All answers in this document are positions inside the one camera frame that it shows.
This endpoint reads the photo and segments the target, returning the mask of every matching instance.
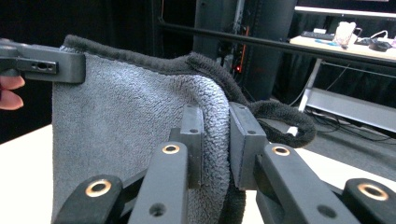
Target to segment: gray floor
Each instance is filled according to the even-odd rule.
[[[313,142],[304,147],[305,149],[396,181],[395,139],[373,141],[369,139],[383,140],[386,137],[350,124],[341,124],[340,128],[335,130],[333,126],[323,124],[322,119],[311,118],[317,125],[318,134]],[[277,121],[267,120],[267,122],[282,132],[286,132],[289,128]]]

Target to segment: human hand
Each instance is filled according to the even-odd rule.
[[[24,86],[22,77],[0,76],[0,109],[16,110],[23,107],[23,100],[12,90]]]

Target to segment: table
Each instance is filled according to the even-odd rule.
[[[296,149],[323,180],[342,189],[350,178],[370,178],[396,191],[396,182]],[[0,218],[4,223],[50,223],[52,202],[52,126],[0,145]],[[247,192],[243,223],[262,223],[255,191]]]
[[[388,49],[386,52],[380,52],[371,50],[367,46],[350,45],[347,49],[342,49],[338,46],[328,45],[326,42],[319,43],[313,38],[302,36],[294,37],[290,40],[290,43],[304,47],[344,52],[351,55],[370,56],[396,62],[395,48]],[[300,111],[304,111],[305,107],[308,105],[344,118],[354,119],[396,133],[396,119],[392,119],[396,118],[396,109],[314,88],[313,86],[318,70],[323,63],[324,61],[322,59],[317,58],[314,69],[304,90],[303,99],[299,106]]]

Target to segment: cloth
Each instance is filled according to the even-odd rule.
[[[228,102],[255,109],[257,117],[290,108],[251,104],[226,71],[195,53],[158,59],[72,35],[61,49],[85,54],[86,81],[53,86],[53,218],[85,179],[106,174],[124,180],[148,168],[152,149],[179,127],[183,105],[198,104],[204,114],[204,172],[202,187],[189,190],[189,223],[241,222],[245,194],[230,174]],[[291,114],[301,117],[293,125],[304,132],[296,138],[271,132],[270,141],[313,139],[310,119]]]

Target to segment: gray cloth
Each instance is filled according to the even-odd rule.
[[[85,179],[101,174],[126,179],[148,168],[152,149],[179,127],[183,105],[198,104],[204,113],[204,172],[202,187],[189,190],[189,223],[218,222],[230,185],[229,107],[222,89],[188,72],[183,58],[160,60],[111,49],[117,58],[93,54],[103,48],[94,43],[89,49],[65,43],[62,50],[85,53],[87,76],[81,85],[53,86],[52,217]],[[175,71],[180,66],[185,74]]]

